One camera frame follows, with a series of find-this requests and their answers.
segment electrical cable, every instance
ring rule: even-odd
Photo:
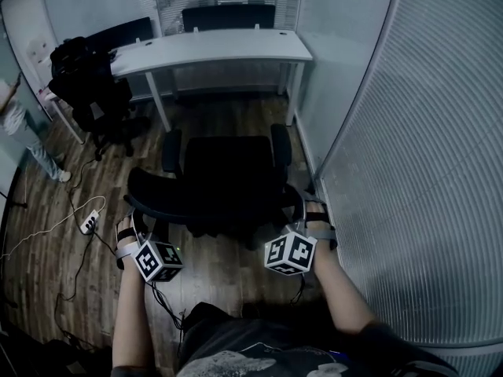
[[[81,184],[82,184],[82,181],[83,181],[83,170],[84,170],[84,167],[92,162],[94,162],[95,159],[92,159],[86,163],[84,163],[82,165],[82,167],[80,168],[80,180],[79,182],[74,185],[72,188],[70,188],[70,190],[68,191],[68,200],[70,201],[70,205],[72,206],[72,215],[73,215],[73,218],[75,219],[75,226],[77,227],[77,229],[79,230],[79,232],[83,235],[86,235],[82,230],[80,230],[80,227],[79,227],[79,222],[77,220],[77,217],[75,215],[75,212],[77,211],[73,205],[73,202],[72,202],[72,192],[77,189]],[[105,208],[105,204],[106,204],[106,198],[103,197],[103,199],[105,200],[103,206],[100,208],[100,210],[98,211],[98,213],[100,213],[103,208]],[[86,248],[84,249],[84,253],[83,253],[83,257],[82,257],[82,262],[80,263],[80,266],[79,268],[77,269],[77,273],[75,274],[75,278],[74,278],[74,287],[73,287],[73,293],[70,297],[65,297],[63,295],[63,293],[59,292],[57,295],[56,295],[56,303],[54,304],[54,313],[53,313],[53,318],[54,318],[54,322],[56,323],[57,327],[60,329],[61,333],[65,336],[65,338],[68,339],[68,341],[73,345],[73,346],[76,346],[76,347],[79,347],[80,349],[82,349],[82,347],[80,346],[80,343],[83,342],[83,343],[86,343],[87,345],[91,346],[91,348],[93,349],[97,349],[97,347],[95,345],[93,345],[92,343],[84,340],[84,339],[81,339],[79,338],[78,336],[76,335],[73,335],[71,332],[69,331],[66,331],[64,330],[59,322],[57,321],[57,317],[56,317],[56,314],[57,314],[57,307],[58,307],[58,304],[59,304],[59,301],[60,299],[65,301],[65,302],[73,302],[73,299],[76,297],[77,295],[77,278],[79,277],[79,274],[80,274],[80,271],[82,270],[83,266],[84,266],[84,262],[86,260],[86,253],[87,253],[87,250],[89,249],[91,243],[93,242],[93,238],[94,237],[97,237],[110,251],[110,253],[112,253],[112,255],[115,256],[115,253],[113,252],[113,249],[108,245],[108,243],[106,243],[95,231],[93,231],[90,235],[90,239],[89,239],[89,242],[87,242],[87,245],[86,245]]]
[[[290,300],[290,306],[293,306],[293,305],[296,305],[301,296],[302,296],[302,293],[304,292],[304,288],[306,286],[306,278],[304,278],[304,274],[301,273],[300,274],[300,288],[299,288],[299,291],[297,292],[297,294],[292,298],[292,300]]]
[[[84,249],[84,253],[83,253],[83,256],[82,256],[82,261],[80,262],[80,266],[77,269],[77,273],[75,274],[75,278],[74,278],[74,281],[73,281],[73,293],[72,293],[72,295],[70,297],[65,297],[61,292],[59,292],[56,295],[56,303],[54,304],[54,313],[53,313],[54,322],[56,323],[57,327],[60,329],[60,331],[64,335],[64,337],[67,338],[72,345],[80,347],[81,349],[82,349],[82,347],[80,346],[80,342],[86,343],[87,345],[91,346],[93,349],[97,349],[97,347],[95,345],[93,345],[92,343],[90,343],[90,342],[88,342],[88,341],[86,341],[84,339],[81,339],[81,338],[77,337],[76,335],[73,335],[71,332],[68,332],[68,331],[64,330],[60,326],[59,322],[57,321],[56,313],[57,313],[57,306],[59,304],[60,299],[63,300],[64,302],[73,302],[73,299],[77,295],[77,278],[79,277],[80,271],[82,270],[82,268],[84,266],[84,262],[86,260],[87,250],[89,249],[91,243],[93,242],[93,238],[94,238],[94,235],[91,235],[91,237],[89,239],[89,242],[87,242],[86,248]]]
[[[88,203],[90,203],[93,199],[97,199],[97,198],[102,198],[103,199],[103,205],[101,206],[100,210],[98,211],[98,213],[100,213],[103,208],[105,208],[105,205],[107,203],[107,199],[104,198],[103,196],[95,196],[95,197],[92,197],[92,198],[89,198],[83,205],[81,205],[80,207],[78,208],[75,208],[73,209],[72,213],[69,214],[66,218],[63,218],[61,219],[56,225],[54,225],[51,229],[47,229],[47,230],[39,230],[38,232],[36,233],[32,233],[31,235],[25,237],[24,239],[22,239],[18,244],[16,244],[16,246],[14,246],[14,248],[7,254],[3,254],[0,259],[4,258],[4,257],[7,257],[7,260],[10,260],[10,256],[12,255],[12,253],[25,241],[25,240],[28,240],[32,237],[35,237],[37,235],[41,235],[43,233],[51,233],[57,226],[61,225],[64,221],[66,221],[67,219],[69,219],[71,216],[74,216],[75,215],[75,212],[78,211],[78,210],[81,210],[82,208],[84,208]]]
[[[152,282],[151,284],[149,284],[147,282],[147,285],[149,285],[152,288],[152,294],[154,295],[154,299],[170,315],[171,319],[173,320],[174,327],[180,331],[180,338],[179,338],[179,342],[178,342],[178,352],[177,352],[178,357],[180,357],[180,349],[182,347],[182,341],[185,338],[185,334],[183,332],[183,323],[185,321],[185,310],[183,310],[182,312],[180,312],[178,314],[182,318],[175,316],[175,314],[173,313],[173,310],[171,309],[169,302],[167,301],[166,295],[162,291],[157,289],[156,283]]]

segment desk leg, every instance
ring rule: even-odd
[[[277,94],[283,95],[286,88],[286,80],[288,76],[288,63],[280,63],[280,80],[277,84]]]
[[[72,133],[73,137],[75,137],[77,142],[79,144],[83,144],[84,141],[82,141],[82,138],[79,137],[79,135],[77,134],[77,132],[73,128],[72,124],[68,121],[66,115],[61,110],[60,105],[54,101],[51,101],[50,104],[51,104],[52,108],[54,109],[54,111],[61,117],[61,120],[63,120],[63,123],[70,130],[70,133]]]
[[[302,74],[304,73],[304,63],[293,64],[296,66],[295,75],[292,85],[292,95],[290,96],[290,103],[288,104],[288,113],[286,115],[286,125],[291,126],[293,123],[293,116],[299,106],[299,90],[302,81]]]
[[[145,77],[147,77],[147,82],[149,83],[150,92],[152,92],[152,96],[154,97],[154,102],[156,103],[157,111],[159,112],[159,116],[161,121],[163,122],[164,129],[166,132],[171,130],[170,123],[167,121],[166,112],[164,111],[163,100],[160,98],[159,91],[157,90],[156,81],[150,71],[145,73]]]
[[[170,83],[173,98],[178,99],[178,88],[176,87],[176,78],[174,77],[174,70],[172,68],[168,68],[167,70],[167,79]]]

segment white wall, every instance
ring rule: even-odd
[[[376,46],[390,0],[301,0],[297,33],[314,56],[297,116],[312,170],[327,156]]]
[[[104,29],[150,16],[159,36],[154,0],[45,0],[57,41],[90,36]]]
[[[395,332],[488,377],[503,361],[503,0],[394,2],[322,174],[340,261]]]
[[[44,1],[2,0],[2,15],[17,61],[31,90],[37,94],[43,88],[43,84],[28,59],[28,44],[35,38],[43,38],[50,52],[56,47],[56,40],[46,14]],[[37,113],[34,117],[37,123],[46,121],[42,112]]]
[[[10,47],[9,40],[5,36],[5,28],[0,21],[0,79],[4,79],[7,83],[13,82],[20,72],[20,67],[16,61],[14,53]],[[45,121],[45,115],[41,115],[37,108],[38,102],[35,99],[33,93],[30,91],[30,87],[26,82],[26,79],[21,79],[21,85],[17,90],[16,98],[24,105],[24,107],[29,111],[30,116],[35,121],[36,126],[41,126]],[[0,148],[9,155],[11,160],[15,164],[19,164],[21,157],[24,154],[24,147],[15,142],[11,137],[5,134],[5,132],[0,129]]]

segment shirt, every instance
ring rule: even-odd
[[[5,80],[0,79],[0,104],[3,104],[9,96],[10,86]],[[26,109],[16,99],[16,95],[12,97],[7,104],[6,109],[0,115],[0,127],[5,130],[8,135],[16,133],[20,124],[23,122]]]
[[[180,364],[178,377],[457,377],[447,363],[403,342],[382,324],[348,337],[334,350],[320,350],[301,345],[288,328],[264,320],[201,321],[185,337]],[[155,371],[112,370],[112,377],[150,375]]]

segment white cable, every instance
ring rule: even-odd
[[[4,254],[0,257],[0,260],[4,257],[7,257],[7,260],[10,260],[10,256],[11,254],[14,252],[14,250],[16,250],[21,243],[23,243],[25,240],[28,240],[30,239],[31,237],[35,237],[37,235],[41,235],[43,233],[49,233],[49,232],[52,232],[57,226],[61,225],[64,221],[66,221],[68,218],[70,218],[71,216],[73,216],[73,214],[75,212],[77,212],[78,210],[81,210],[82,208],[84,208],[88,203],[90,203],[93,199],[96,199],[96,198],[102,198],[103,199],[103,205],[101,206],[101,208],[98,210],[98,213],[102,212],[103,211],[103,208],[105,208],[105,205],[107,204],[107,199],[104,198],[103,196],[95,196],[93,198],[89,198],[83,205],[81,205],[79,208],[76,208],[75,211],[72,211],[71,214],[69,214],[65,219],[61,219],[56,225],[54,225],[51,229],[49,230],[40,230],[38,231],[37,233],[32,233],[30,236],[27,236],[25,237],[24,239],[22,239],[18,244],[16,244],[16,246],[14,246],[14,248],[8,253],[8,254]]]

